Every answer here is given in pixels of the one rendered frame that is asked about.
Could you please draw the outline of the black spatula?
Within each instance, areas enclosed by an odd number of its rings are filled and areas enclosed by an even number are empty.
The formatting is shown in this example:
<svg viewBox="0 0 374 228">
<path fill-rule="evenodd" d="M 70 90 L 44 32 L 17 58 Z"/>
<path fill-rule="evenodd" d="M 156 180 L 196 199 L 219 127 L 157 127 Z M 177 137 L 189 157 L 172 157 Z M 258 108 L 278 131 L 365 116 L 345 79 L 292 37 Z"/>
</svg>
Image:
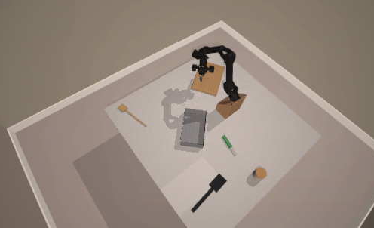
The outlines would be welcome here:
<svg viewBox="0 0 374 228">
<path fill-rule="evenodd" d="M 222 188 L 222 186 L 227 182 L 227 180 L 221 175 L 218 174 L 216 178 L 209 184 L 211 187 L 210 190 L 204 195 L 204 197 L 191 209 L 193 212 L 197 210 L 197 208 L 208 198 L 208 196 L 215 191 L 218 191 Z"/>
</svg>

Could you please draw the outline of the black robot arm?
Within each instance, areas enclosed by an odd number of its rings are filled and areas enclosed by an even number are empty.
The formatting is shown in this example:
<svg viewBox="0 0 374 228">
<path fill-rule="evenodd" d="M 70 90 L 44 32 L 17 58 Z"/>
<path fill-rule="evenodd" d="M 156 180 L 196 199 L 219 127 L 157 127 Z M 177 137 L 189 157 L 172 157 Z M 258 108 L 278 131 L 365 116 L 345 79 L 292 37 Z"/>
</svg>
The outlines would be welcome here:
<svg viewBox="0 0 374 228">
<path fill-rule="evenodd" d="M 227 54 L 223 54 L 223 51 L 227 52 Z M 206 54 L 211 53 L 220 53 L 221 58 L 224 60 L 226 64 L 226 82 L 223 83 L 224 90 L 227 95 L 229 95 L 231 101 L 239 100 L 238 94 L 238 87 L 233 82 L 233 63 L 236 58 L 236 53 L 233 52 L 232 49 L 225 47 L 224 45 L 216 46 L 216 47 L 208 47 L 204 46 L 199 51 L 194 49 L 192 52 L 192 56 L 197 60 L 200 59 L 200 63 L 206 63 L 207 59 L 209 58 Z M 198 67 L 199 75 L 204 75 L 207 72 L 205 69 L 205 65 Z"/>
</svg>

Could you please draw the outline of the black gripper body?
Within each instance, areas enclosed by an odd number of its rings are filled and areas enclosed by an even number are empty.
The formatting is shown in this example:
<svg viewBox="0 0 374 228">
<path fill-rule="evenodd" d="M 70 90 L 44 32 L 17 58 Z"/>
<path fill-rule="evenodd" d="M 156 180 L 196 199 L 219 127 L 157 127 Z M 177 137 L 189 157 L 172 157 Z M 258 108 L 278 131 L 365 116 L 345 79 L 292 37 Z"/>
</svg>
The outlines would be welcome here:
<svg viewBox="0 0 374 228">
<path fill-rule="evenodd" d="M 201 66 L 205 65 L 205 69 L 209 70 L 209 72 L 213 73 L 214 72 L 214 66 L 210 66 L 210 68 L 207 68 L 207 63 L 200 63 Z M 192 65 L 192 71 L 196 71 L 198 69 L 197 65 Z"/>
</svg>

